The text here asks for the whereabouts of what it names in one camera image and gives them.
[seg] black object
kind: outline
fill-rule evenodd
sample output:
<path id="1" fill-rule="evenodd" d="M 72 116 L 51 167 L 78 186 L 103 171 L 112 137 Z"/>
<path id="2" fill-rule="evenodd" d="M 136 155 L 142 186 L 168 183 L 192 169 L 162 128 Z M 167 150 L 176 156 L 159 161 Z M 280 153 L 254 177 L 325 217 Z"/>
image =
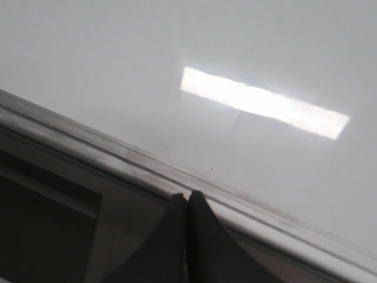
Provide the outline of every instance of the black object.
<path id="1" fill-rule="evenodd" d="M 101 283 L 182 283 L 187 202 L 173 195 L 142 246 Z"/>
<path id="2" fill-rule="evenodd" d="M 283 283 L 236 243 L 198 191 L 188 202 L 187 265 L 192 283 Z"/>

